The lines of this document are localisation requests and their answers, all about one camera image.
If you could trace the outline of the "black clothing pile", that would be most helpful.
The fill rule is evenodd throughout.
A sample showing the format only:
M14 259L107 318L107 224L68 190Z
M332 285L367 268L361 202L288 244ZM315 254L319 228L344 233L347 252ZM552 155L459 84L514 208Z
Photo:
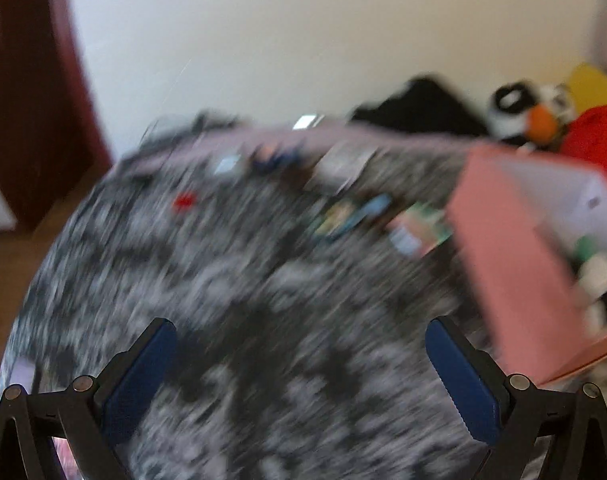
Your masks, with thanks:
M350 120L405 134L489 136L486 124L474 110L433 76L415 77L381 103L356 107Z

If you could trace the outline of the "yellow pillow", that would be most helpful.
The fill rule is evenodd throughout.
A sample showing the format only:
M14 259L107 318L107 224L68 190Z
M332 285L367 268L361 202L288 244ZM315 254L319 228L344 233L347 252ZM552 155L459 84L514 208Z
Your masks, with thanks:
M589 63L577 65L567 79L577 115L607 105L607 73Z

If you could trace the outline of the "blue cartoon snack packet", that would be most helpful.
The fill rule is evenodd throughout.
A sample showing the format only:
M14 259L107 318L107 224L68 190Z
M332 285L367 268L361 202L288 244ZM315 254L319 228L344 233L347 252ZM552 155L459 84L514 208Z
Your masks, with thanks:
M342 198L317 216L310 232L317 240L337 240L360 224L381 218L391 203L392 198L388 194L378 194L365 202Z

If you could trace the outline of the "dark red door frame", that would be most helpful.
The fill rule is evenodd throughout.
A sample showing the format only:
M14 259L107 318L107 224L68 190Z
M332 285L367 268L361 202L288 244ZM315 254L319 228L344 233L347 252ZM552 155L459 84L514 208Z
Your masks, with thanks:
M93 110L70 0L0 0L0 231L31 231L113 157Z

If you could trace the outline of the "small red object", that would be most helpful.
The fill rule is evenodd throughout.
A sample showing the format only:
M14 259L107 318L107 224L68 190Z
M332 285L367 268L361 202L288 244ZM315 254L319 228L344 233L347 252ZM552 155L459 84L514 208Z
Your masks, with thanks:
M190 210L198 202L198 195L193 192L180 193L174 199L172 207L175 211Z

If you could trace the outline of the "pink green card packet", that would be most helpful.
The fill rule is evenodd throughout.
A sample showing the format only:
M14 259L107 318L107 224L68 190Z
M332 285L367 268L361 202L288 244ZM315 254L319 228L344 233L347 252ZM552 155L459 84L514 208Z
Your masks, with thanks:
M399 212L386 231L396 251L411 259L426 256L452 236L445 211L421 202Z

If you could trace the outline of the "small blue toy figure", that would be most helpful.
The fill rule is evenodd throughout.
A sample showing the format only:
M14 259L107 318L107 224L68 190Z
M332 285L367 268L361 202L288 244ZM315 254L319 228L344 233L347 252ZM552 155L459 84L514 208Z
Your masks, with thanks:
M298 166L302 162L302 148L299 145L262 144L253 151L250 157L253 170L259 174Z

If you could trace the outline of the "pink storage box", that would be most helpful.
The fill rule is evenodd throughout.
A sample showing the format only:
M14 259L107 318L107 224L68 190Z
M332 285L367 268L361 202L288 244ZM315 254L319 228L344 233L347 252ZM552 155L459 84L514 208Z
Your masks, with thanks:
M478 145L447 218L505 373L544 385L607 358L607 326L591 330L569 263L583 236L607 251L603 170Z

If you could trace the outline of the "red backpack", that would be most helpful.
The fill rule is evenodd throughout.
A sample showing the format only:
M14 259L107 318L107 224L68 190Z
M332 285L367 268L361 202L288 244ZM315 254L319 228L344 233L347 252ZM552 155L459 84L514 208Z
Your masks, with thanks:
M590 108L570 124L561 154L591 162L607 173L607 105Z

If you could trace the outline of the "white printed card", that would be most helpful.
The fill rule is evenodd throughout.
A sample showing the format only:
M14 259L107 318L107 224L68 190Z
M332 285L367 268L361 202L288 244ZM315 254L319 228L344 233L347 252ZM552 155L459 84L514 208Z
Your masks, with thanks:
M338 143L315 164L308 184L333 195L350 188L376 154L372 145Z

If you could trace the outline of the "panda plush toy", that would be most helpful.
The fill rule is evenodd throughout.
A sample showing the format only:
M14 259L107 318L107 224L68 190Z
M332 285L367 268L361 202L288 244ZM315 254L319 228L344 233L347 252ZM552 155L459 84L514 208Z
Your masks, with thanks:
M521 80L493 92L487 127L495 140L525 151L557 151L577 114L565 84Z

